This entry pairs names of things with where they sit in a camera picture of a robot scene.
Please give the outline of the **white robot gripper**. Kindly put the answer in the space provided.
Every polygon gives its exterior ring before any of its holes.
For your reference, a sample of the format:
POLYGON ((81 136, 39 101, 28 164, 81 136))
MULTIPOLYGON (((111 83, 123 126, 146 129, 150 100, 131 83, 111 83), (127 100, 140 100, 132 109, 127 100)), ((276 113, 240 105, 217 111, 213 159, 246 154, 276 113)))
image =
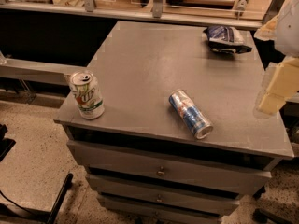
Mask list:
POLYGON ((295 58, 299 56, 299 0, 290 0, 254 37, 272 40, 275 50, 291 56, 280 63, 270 63, 263 75, 255 109, 264 116, 272 116, 299 91, 299 58, 295 58))

